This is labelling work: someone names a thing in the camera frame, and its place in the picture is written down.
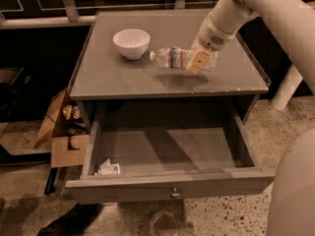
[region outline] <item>bottle cap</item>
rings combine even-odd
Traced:
[[[151,61],[154,61],[157,59],[157,54],[153,51],[150,52],[150,60]]]

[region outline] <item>open drawer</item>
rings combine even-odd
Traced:
[[[66,184],[80,204],[259,194],[274,179],[228,96],[108,102],[97,104],[80,180]],[[95,175],[108,159],[120,174]]]

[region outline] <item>gray tabletop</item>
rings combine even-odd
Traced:
[[[171,71],[150,61],[150,51],[189,48],[209,10],[100,12],[70,96],[74,100],[256,94],[268,87],[235,39],[219,53],[212,72]],[[120,30],[141,29],[151,36],[148,51],[130,61],[112,38]]]

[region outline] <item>bottle label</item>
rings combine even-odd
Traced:
[[[183,49],[171,47],[168,56],[168,66],[171,69],[182,69],[183,67]]]

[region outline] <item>floor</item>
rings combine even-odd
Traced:
[[[313,96],[293,98],[283,112],[268,100],[257,102],[245,129],[263,168],[276,169],[287,146],[315,126],[314,109]],[[40,123],[0,123],[0,144],[11,154],[47,151],[49,144],[32,149]],[[79,177],[81,167],[60,170],[55,193],[46,196],[49,169],[47,163],[0,167],[0,235],[36,235],[76,204],[64,185]],[[271,190],[272,185],[256,196],[103,204],[76,235],[265,235]],[[158,234],[161,217],[172,224]]]

